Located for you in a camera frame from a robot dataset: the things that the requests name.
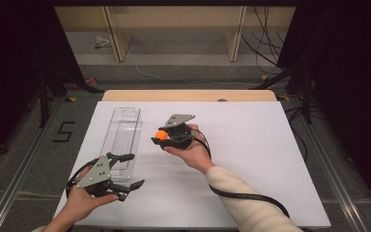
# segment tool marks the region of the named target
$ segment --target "clear plastic container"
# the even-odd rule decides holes
[[[140,108],[118,107],[114,109],[100,155],[105,156],[107,153],[119,156],[135,154],[135,157],[125,162],[117,161],[113,165],[110,171],[112,181],[131,179],[142,123]]]

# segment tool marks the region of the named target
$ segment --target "orange object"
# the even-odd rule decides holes
[[[159,138],[160,140],[167,139],[167,133],[164,130],[159,130],[156,133],[156,138]]]

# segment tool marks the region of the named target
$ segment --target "person's left hand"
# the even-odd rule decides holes
[[[83,169],[79,176],[83,177],[86,175],[90,168],[91,167],[86,167]],[[119,197],[114,194],[95,198],[90,195],[86,189],[73,186],[65,206],[43,231],[67,231],[77,221],[89,216],[97,207],[118,199]]]

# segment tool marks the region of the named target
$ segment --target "white table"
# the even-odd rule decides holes
[[[236,227],[204,176],[151,141],[169,116],[184,113],[196,115],[189,122],[199,125],[207,136],[216,164],[234,170],[263,194],[281,202],[296,225],[330,226],[279,102],[101,101],[72,173],[100,155],[115,107],[141,108],[143,126],[131,182],[146,182],[124,203],[97,208],[79,225],[138,229]],[[65,201],[63,195],[57,213]]]

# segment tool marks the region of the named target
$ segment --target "hand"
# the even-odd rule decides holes
[[[89,170],[90,167],[86,167],[79,176],[83,177]],[[95,198],[91,196],[84,188],[79,189],[77,186],[73,186],[62,211],[46,226],[43,231],[67,231],[77,221],[89,216],[90,213],[92,213],[92,211],[97,207],[118,199],[119,197],[114,194],[108,194]]]
[[[200,139],[203,142],[206,142],[206,140],[203,138],[203,136],[198,132],[198,126],[194,124],[188,124],[188,126],[194,130],[194,136],[198,139]],[[190,167],[195,168],[202,172],[203,174],[206,174],[207,170],[214,166],[213,162],[211,161],[209,154],[206,150],[206,148],[200,144],[197,141],[192,141],[191,144],[184,150],[177,149],[174,147],[165,147],[164,151],[167,153],[170,153],[174,156],[177,156]]]

